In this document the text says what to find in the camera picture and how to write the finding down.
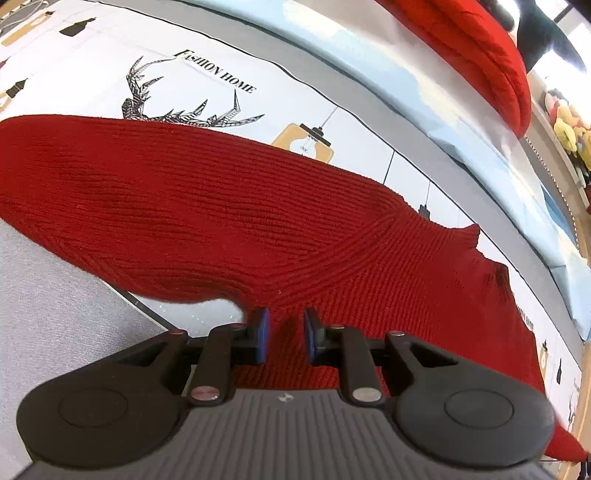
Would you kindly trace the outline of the white deer print cloth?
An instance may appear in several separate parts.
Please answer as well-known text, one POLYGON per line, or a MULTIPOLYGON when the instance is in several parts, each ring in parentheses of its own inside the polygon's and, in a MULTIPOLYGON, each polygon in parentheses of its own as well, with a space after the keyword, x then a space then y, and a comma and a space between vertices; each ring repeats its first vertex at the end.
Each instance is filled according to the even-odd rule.
MULTIPOLYGON (((479 224, 478 249, 508 267, 516 303, 536 338, 547 393, 560 419, 574 424, 583 344, 547 273, 477 181, 373 95, 287 44, 179 4, 30 1, 1 19, 3 118, 118 118, 130 95, 131 67, 148 87, 144 111, 151 117, 196 111, 207 119, 238 107, 231 134, 263 143, 294 126, 321 127, 332 145, 332 166, 385 184, 412 207, 426 207, 440 225, 479 224)), ((242 318, 226 300, 124 298, 104 284, 161 329, 170 322, 197 335, 242 318)))

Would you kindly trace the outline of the dark teal shark plush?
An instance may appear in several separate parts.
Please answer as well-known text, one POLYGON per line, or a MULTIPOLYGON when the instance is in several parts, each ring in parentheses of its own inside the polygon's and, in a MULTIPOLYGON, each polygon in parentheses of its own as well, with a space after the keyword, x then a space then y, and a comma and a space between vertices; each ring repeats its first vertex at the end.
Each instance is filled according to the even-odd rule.
POLYGON ((516 1, 515 4, 519 11, 517 48, 527 73, 550 51, 579 71, 587 71, 576 48, 535 1, 516 1))

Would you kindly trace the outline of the dark red knit sweater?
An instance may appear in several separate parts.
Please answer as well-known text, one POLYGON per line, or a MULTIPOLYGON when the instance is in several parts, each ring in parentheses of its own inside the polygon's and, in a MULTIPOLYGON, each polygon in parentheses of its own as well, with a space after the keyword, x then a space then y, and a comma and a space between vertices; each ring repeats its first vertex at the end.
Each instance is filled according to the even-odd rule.
POLYGON ((236 381, 332 387, 301 316, 404 331, 542 389, 535 337, 477 225, 421 217, 366 177, 221 132, 63 115, 1 124, 1 217, 74 266, 167 302, 270 311, 269 360, 236 381))

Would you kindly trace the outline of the bright red folded blanket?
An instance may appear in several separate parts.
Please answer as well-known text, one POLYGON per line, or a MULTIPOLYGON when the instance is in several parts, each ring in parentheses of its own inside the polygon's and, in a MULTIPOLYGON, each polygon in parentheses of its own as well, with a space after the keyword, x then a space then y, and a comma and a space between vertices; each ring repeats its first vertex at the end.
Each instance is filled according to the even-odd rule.
POLYGON ((509 34, 474 0, 380 3, 438 53, 494 108, 517 137, 531 122, 522 57, 509 34))

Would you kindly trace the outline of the grey bed mattress cover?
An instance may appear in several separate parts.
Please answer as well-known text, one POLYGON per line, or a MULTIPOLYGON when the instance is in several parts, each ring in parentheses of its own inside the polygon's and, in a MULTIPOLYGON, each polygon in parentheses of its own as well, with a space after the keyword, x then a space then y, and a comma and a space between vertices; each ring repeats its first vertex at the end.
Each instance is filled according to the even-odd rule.
POLYGON ((94 276, 1 225, 1 476, 29 462, 16 410, 35 386, 161 332, 94 276))

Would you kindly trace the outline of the light blue bed sheet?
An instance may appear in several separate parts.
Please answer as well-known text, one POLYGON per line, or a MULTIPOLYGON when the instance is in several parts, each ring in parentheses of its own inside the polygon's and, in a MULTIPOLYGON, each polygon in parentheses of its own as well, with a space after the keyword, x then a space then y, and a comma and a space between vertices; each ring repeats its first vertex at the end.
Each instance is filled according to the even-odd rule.
POLYGON ((496 110, 375 1, 205 1, 332 63, 396 110, 487 190, 549 268, 582 339, 590 337, 590 268, 571 220, 496 110))

